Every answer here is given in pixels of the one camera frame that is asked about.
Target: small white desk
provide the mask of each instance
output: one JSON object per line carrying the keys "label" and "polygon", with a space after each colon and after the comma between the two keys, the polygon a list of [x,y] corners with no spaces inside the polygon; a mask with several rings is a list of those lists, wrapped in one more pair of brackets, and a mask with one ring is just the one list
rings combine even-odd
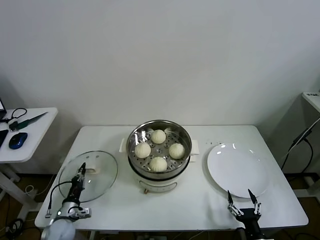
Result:
{"label": "small white desk", "polygon": [[[320,92],[305,91],[302,93],[302,97],[320,113]],[[316,198],[320,203],[320,180],[314,182],[310,176],[305,176],[304,180],[309,185],[309,188],[294,190],[297,198]]]}
{"label": "small white desk", "polygon": [[[258,198],[262,203],[261,228],[303,226],[309,220],[297,197],[254,126],[185,126],[192,139],[198,140],[200,154],[179,178],[178,186],[166,193],[148,193],[135,182],[125,153],[119,152],[123,138],[133,126],[86,126],[78,133],[59,173],[77,155],[94,150],[114,155],[118,176],[114,185],[103,196],[82,207],[92,209],[92,217],[74,223],[79,230],[96,231],[215,231],[236,229],[242,224],[227,210],[227,193],[209,176],[206,164],[209,151],[218,143],[241,143],[255,151],[266,162],[265,170],[270,185]],[[50,194],[35,219],[44,228]],[[53,192],[52,217],[61,207],[63,197]],[[250,199],[234,197],[239,208],[252,207]]]}
{"label": "small white desk", "polygon": [[[7,111],[4,118],[11,118],[13,109]],[[42,113],[48,112],[46,115],[38,119],[38,121],[28,125],[27,127],[19,130],[18,132],[10,132],[9,125],[5,122],[0,123],[0,130],[9,130],[2,146],[0,147],[0,188],[3,191],[0,194],[0,199],[3,198],[5,193],[18,200],[23,204],[18,218],[24,219],[30,209],[36,209],[37,203],[32,197],[26,195],[20,188],[18,188],[12,181],[19,181],[20,178],[11,170],[7,164],[23,163],[28,161],[36,151],[39,143],[46,134],[51,123],[55,119],[58,110],[55,107],[49,108],[28,108],[26,115],[20,117],[18,122],[36,117]],[[19,149],[12,150],[9,148],[9,141],[11,137],[19,132],[28,133],[23,146]]]}

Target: computer mouse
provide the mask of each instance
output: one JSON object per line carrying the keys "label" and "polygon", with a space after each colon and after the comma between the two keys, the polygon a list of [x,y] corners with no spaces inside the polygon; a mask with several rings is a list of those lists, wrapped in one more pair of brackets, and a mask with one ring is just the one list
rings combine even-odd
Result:
{"label": "computer mouse", "polygon": [[13,150],[21,148],[27,137],[28,133],[26,132],[19,132],[16,135],[13,135],[9,141],[9,148]]}

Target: table leg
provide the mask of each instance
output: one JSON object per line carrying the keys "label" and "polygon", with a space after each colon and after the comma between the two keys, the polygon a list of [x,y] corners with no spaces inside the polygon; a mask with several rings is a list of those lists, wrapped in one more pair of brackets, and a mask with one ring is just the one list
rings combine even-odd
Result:
{"label": "table leg", "polygon": [[23,205],[28,205],[31,208],[37,207],[37,203],[17,187],[17,185],[8,179],[2,172],[0,172],[0,188]]}
{"label": "table leg", "polygon": [[308,189],[293,190],[297,198],[316,198],[320,203],[320,180],[314,182],[310,176],[304,177],[305,182],[309,185]]}
{"label": "table leg", "polygon": [[20,177],[11,169],[9,164],[1,164],[0,171],[7,175],[10,179],[14,179],[15,182],[20,181]]}

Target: electric steamer pot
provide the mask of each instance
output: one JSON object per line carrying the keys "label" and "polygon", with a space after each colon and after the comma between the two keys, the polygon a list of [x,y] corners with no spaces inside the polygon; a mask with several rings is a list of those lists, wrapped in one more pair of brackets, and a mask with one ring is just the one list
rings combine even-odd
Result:
{"label": "electric steamer pot", "polygon": [[[166,139],[162,144],[155,144],[151,141],[151,134],[155,130],[165,132]],[[147,158],[138,158],[135,155],[135,147],[143,142],[150,145],[151,153]],[[182,144],[185,149],[181,159],[174,159],[169,155],[169,147],[175,143]],[[167,181],[180,175],[190,162],[191,148],[191,138],[188,132],[179,124],[167,120],[153,120],[141,124],[132,131],[126,142],[128,160],[133,171],[144,179],[157,182]],[[166,160],[166,171],[154,172],[149,168],[150,161],[155,157],[162,157]]]}

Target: cable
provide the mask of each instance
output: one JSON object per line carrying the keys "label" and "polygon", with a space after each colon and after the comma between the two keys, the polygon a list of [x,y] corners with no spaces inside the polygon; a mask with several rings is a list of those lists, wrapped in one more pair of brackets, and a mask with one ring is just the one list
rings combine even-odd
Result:
{"label": "cable", "polygon": [[[16,112],[17,110],[24,110],[24,113],[23,113],[23,114],[20,114],[19,116],[14,116],[14,114],[15,114],[15,112]],[[27,112],[28,112],[28,110],[25,109],[25,108],[23,108],[23,107],[16,108],[16,109],[12,112],[12,114],[11,114],[11,119],[10,119],[10,120],[21,118],[22,116],[26,115]]]}
{"label": "cable", "polygon": [[196,235],[194,235],[194,236],[190,237],[188,240],[194,239],[195,237],[199,236],[199,235],[200,235],[200,234],[202,234],[202,233],[204,233],[204,232],[203,232],[203,231],[202,231],[202,232],[199,232],[198,234],[196,234]]}
{"label": "cable", "polygon": [[291,240],[295,240],[287,231],[282,230]]}
{"label": "cable", "polygon": [[70,207],[70,208],[68,209],[68,213],[70,213],[70,210],[71,210],[71,209],[79,209],[80,211],[83,210],[83,208],[80,207],[80,206],[72,206],[72,207]]}
{"label": "cable", "polygon": [[294,144],[292,143],[291,146],[289,147],[288,153],[287,153],[287,155],[286,155],[286,157],[285,157],[285,160],[284,160],[284,162],[283,162],[283,164],[282,164],[282,166],[281,166],[281,170],[284,169],[284,166],[285,166],[285,164],[286,164],[286,162],[287,162],[287,160],[288,160],[288,157],[289,157],[289,152],[290,152],[291,148],[293,147],[293,145],[294,145]]}
{"label": "cable", "polygon": [[177,236],[175,236],[174,238],[172,238],[172,240],[175,240],[177,237],[179,237],[181,234],[183,234],[183,232],[180,232]]}
{"label": "cable", "polygon": [[[50,183],[51,183],[51,181],[53,180],[54,176],[56,176],[56,175],[52,175],[52,177],[51,177],[48,185],[45,187],[45,189],[44,189],[42,192],[37,193],[37,194],[34,195],[34,196],[39,196],[39,195],[43,194],[43,193],[49,188],[49,186],[51,186]],[[33,185],[28,185],[28,186],[25,187],[24,193],[27,194],[27,195],[30,195],[30,193],[32,193],[34,189],[35,189],[35,187],[34,187]]]}
{"label": "cable", "polygon": [[306,236],[312,237],[314,239],[320,240],[320,238],[313,236],[313,235],[306,233],[306,232],[298,233],[297,235],[295,235],[294,240],[298,240],[298,236],[301,236],[301,235],[306,235]]}
{"label": "cable", "polygon": [[290,148],[290,150],[282,157],[282,159],[284,157],[287,157],[287,155],[292,151],[292,149],[294,149],[301,141],[301,139],[303,139],[303,137],[306,135],[306,133],[311,130],[316,124],[317,122],[320,121],[320,117],[307,129],[304,131],[304,133],[302,134],[302,136],[299,138],[299,140],[293,145],[293,147]]}
{"label": "cable", "polygon": [[306,165],[306,167],[302,170],[302,174],[305,172],[305,170],[307,170],[307,168],[309,167],[309,165],[311,164],[312,158],[314,157],[314,149],[312,148],[310,142],[308,141],[308,139],[304,139],[304,141],[309,145],[310,150],[311,150],[311,156],[310,156],[310,160],[308,162],[308,164]]}
{"label": "cable", "polygon": [[50,201],[49,201],[49,205],[48,205],[48,210],[51,210],[51,206],[52,206],[52,194],[53,194],[54,190],[55,190],[57,187],[59,187],[60,185],[62,185],[62,184],[71,184],[71,183],[72,183],[71,181],[63,181],[63,182],[61,182],[61,183],[59,183],[59,184],[57,184],[57,185],[55,185],[55,186],[53,187],[53,189],[52,189],[51,192],[50,192]]}
{"label": "cable", "polygon": [[[312,145],[310,144],[310,142],[308,141],[307,138],[305,138],[305,139],[303,139],[303,140],[309,145],[310,150],[311,150],[311,156],[310,156],[310,160],[309,160],[308,164],[307,164],[306,167],[300,172],[300,174],[303,174],[303,173],[305,172],[305,170],[307,170],[307,168],[310,166],[310,164],[311,164],[311,162],[312,162],[312,159],[313,159],[313,157],[314,157],[314,149],[313,149]],[[281,170],[284,169],[284,166],[285,166],[285,164],[286,164],[286,162],[287,162],[287,160],[288,160],[288,157],[289,157],[289,154],[285,157],[285,160],[284,160],[284,162],[283,162],[283,164],[282,164]]]}
{"label": "cable", "polygon": [[[20,114],[19,116],[14,116],[14,113],[17,111],[17,110],[24,110],[24,113],[23,114]],[[0,119],[0,123],[9,123],[12,119],[18,119],[18,118],[21,118],[22,116],[26,115],[28,112],[27,109],[23,108],[23,107],[19,107],[19,108],[16,108],[12,114],[11,114],[11,118],[5,118],[5,119]]]}
{"label": "cable", "polygon": [[[310,164],[311,164],[311,162],[312,162],[312,160],[313,160],[313,157],[314,157],[314,149],[313,149],[312,145],[310,144],[310,142],[308,141],[308,139],[305,138],[304,141],[305,141],[305,142],[309,145],[309,147],[310,147],[311,156],[310,156],[310,160],[309,160],[309,162],[307,163],[306,167],[305,167],[299,174],[303,174],[303,173],[307,170],[307,168],[310,166]],[[288,182],[292,182],[293,180],[296,180],[297,178],[298,178],[298,176],[290,179]]]}

